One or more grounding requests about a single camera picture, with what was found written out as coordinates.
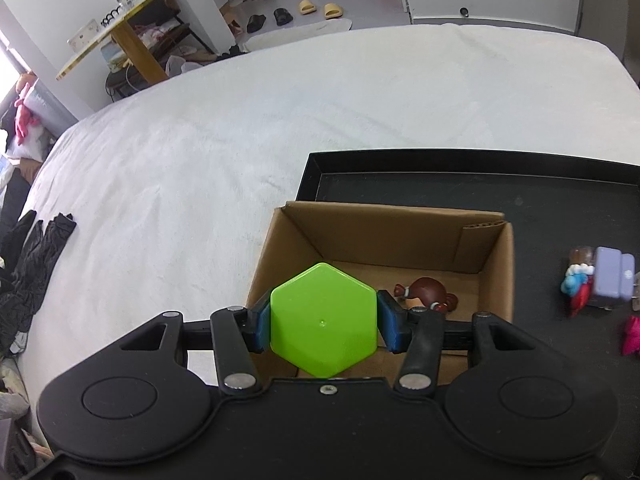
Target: slipper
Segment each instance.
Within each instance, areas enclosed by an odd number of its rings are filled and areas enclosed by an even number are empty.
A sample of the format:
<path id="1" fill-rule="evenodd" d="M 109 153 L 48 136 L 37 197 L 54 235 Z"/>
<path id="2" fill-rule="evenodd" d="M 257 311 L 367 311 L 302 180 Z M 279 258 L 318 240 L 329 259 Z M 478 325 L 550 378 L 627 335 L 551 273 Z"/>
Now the slipper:
<path id="1" fill-rule="evenodd" d="M 254 14 L 249 18 L 249 22 L 246 24 L 246 31 L 249 34 L 258 32 L 266 21 L 267 17 L 264 14 Z"/>
<path id="2" fill-rule="evenodd" d="M 324 18 L 326 20 L 330 20 L 332 18 L 340 18 L 343 14 L 343 10 L 341 6 L 336 4 L 326 4 L 324 6 Z"/>
<path id="3" fill-rule="evenodd" d="M 279 7 L 278 9 L 273 11 L 273 17 L 276 19 L 278 27 L 287 25 L 287 23 L 293 21 L 293 16 L 287 9 L 283 9 L 282 7 Z"/>
<path id="4" fill-rule="evenodd" d="M 314 4 L 312 4 L 309 0 L 302 0 L 298 4 L 298 10 L 300 11 L 300 14 L 304 15 L 304 14 L 311 14 L 312 12 L 316 12 L 318 8 Z"/>

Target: white bedsheet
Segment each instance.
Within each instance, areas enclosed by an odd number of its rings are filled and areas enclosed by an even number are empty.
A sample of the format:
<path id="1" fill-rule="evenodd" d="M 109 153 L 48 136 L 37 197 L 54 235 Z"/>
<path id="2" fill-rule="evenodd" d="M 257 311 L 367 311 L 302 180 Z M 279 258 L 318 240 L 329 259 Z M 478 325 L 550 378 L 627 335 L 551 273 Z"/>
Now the white bedsheet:
<path id="1" fill-rule="evenodd" d="M 20 359 L 31 403 L 162 311 L 197 320 L 243 304 L 309 152 L 405 147 L 638 164 L 640 94 L 598 43 L 423 25 L 254 52 L 105 108 L 63 135 L 27 201 L 78 222 Z M 214 377 L 210 355 L 190 368 Z"/>

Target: green hexagonal object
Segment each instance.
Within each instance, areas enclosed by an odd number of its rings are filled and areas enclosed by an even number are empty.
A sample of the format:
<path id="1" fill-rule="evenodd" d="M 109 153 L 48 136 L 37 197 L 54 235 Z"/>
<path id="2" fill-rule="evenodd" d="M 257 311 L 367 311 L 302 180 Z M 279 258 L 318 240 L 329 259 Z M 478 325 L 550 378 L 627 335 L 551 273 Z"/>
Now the green hexagonal object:
<path id="1" fill-rule="evenodd" d="M 271 349 L 314 377 L 328 378 L 377 347 L 376 291 L 320 263 L 271 293 Z"/>

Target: cardboard box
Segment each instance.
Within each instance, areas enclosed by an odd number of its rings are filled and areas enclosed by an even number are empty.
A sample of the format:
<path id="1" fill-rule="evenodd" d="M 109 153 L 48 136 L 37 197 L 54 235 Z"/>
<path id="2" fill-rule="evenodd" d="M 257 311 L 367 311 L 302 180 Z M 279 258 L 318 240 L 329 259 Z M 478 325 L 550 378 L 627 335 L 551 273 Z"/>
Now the cardboard box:
<path id="1" fill-rule="evenodd" d="M 457 295 L 447 319 L 471 320 L 487 310 L 513 317 L 513 231 L 502 213 L 330 202 L 287 202 L 276 209 L 247 305 L 318 262 L 327 262 L 376 290 L 393 291 L 421 276 Z M 391 354 L 378 335 L 375 354 L 340 377 L 393 381 L 404 354 Z M 308 377 L 271 351 L 252 354 L 263 381 Z M 445 352 L 438 382 L 466 370 L 466 352 Z"/>

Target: pink stuffed toy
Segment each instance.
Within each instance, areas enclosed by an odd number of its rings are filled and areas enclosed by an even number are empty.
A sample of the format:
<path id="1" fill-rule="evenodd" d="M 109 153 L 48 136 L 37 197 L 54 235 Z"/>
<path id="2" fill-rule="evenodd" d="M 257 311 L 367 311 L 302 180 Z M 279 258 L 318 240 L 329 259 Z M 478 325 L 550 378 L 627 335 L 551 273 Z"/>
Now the pink stuffed toy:
<path id="1" fill-rule="evenodd" d="M 14 106 L 18 108 L 15 114 L 15 137 L 18 146 L 20 146 L 27 135 L 29 135 L 29 125 L 40 123 L 40 120 L 24 105 L 24 98 L 27 97 L 30 89 L 31 84 L 26 83 L 20 92 L 20 97 L 18 97 L 14 103 Z"/>
<path id="2" fill-rule="evenodd" d="M 625 326 L 625 342 L 622 355 L 629 355 L 640 350 L 640 317 L 631 316 Z"/>

